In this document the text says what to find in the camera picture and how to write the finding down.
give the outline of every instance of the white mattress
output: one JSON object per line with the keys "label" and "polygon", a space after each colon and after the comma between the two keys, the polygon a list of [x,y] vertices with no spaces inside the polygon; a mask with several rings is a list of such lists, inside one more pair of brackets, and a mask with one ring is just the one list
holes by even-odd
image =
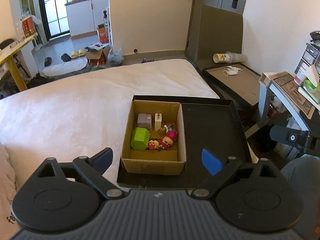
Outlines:
{"label": "white mattress", "polygon": [[105,147],[114,158],[104,176],[116,183],[133,95],[218,98],[188,61],[170,59],[76,75],[0,100],[0,142],[18,185],[47,157],[70,162]]}

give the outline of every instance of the kitchen cabinet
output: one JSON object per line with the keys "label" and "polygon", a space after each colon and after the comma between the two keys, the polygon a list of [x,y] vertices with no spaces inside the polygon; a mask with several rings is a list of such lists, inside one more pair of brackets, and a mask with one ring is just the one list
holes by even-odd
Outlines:
{"label": "kitchen cabinet", "polygon": [[66,6],[71,36],[95,31],[91,6],[91,0]]}
{"label": "kitchen cabinet", "polygon": [[99,24],[104,24],[103,11],[109,7],[109,0],[92,0],[92,11],[94,26],[97,27]]}
{"label": "kitchen cabinet", "polygon": [[76,36],[94,32],[103,24],[103,11],[109,7],[109,0],[80,0],[66,4],[70,35]]}

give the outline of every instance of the glass door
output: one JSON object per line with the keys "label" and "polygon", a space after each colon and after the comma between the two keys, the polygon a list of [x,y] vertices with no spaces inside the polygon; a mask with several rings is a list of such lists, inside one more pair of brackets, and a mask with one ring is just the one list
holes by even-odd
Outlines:
{"label": "glass door", "polygon": [[39,0],[47,40],[69,33],[66,0]]}

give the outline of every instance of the yellow table leg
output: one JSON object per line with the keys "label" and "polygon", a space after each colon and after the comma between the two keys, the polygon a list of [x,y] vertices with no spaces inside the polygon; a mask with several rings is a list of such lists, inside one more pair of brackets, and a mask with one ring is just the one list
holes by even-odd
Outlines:
{"label": "yellow table leg", "polygon": [[17,87],[19,88],[19,90],[20,91],[27,90],[27,86],[26,86],[23,78],[21,77],[20,72],[18,70],[18,67],[17,67],[16,63],[14,62],[14,59],[12,56],[7,58],[7,64],[8,64],[9,71],[12,75],[12,78],[13,78],[14,82],[16,83]]}

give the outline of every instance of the black shoe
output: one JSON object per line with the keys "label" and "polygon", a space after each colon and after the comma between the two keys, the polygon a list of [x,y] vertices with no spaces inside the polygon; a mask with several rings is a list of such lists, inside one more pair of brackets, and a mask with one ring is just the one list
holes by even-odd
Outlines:
{"label": "black shoe", "polygon": [[45,67],[50,66],[51,62],[52,62],[52,59],[50,57],[46,57],[44,60],[44,66]]}
{"label": "black shoe", "polygon": [[64,62],[67,62],[67,61],[70,61],[70,60],[71,60],[71,57],[70,57],[67,53],[64,53],[64,54],[61,56],[61,59],[62,59]]}

